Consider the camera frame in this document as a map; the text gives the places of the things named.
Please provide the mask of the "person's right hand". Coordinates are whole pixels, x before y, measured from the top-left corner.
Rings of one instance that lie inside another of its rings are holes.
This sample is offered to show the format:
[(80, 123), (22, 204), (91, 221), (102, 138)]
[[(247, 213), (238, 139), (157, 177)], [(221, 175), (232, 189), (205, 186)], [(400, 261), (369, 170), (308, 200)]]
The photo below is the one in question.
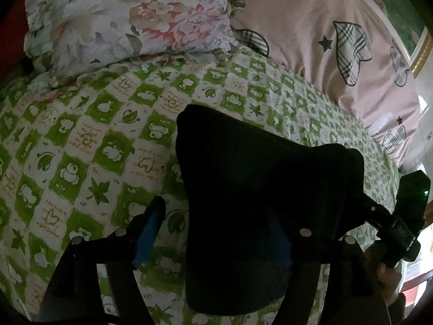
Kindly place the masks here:
[(399, 296), (399, 283), (402, 275), (396, 268), (390, 268), (379, 257), (379, 252), (371, 245), (365, 252), (367, 269), (379, 287), (380, 294), (387, 307)]

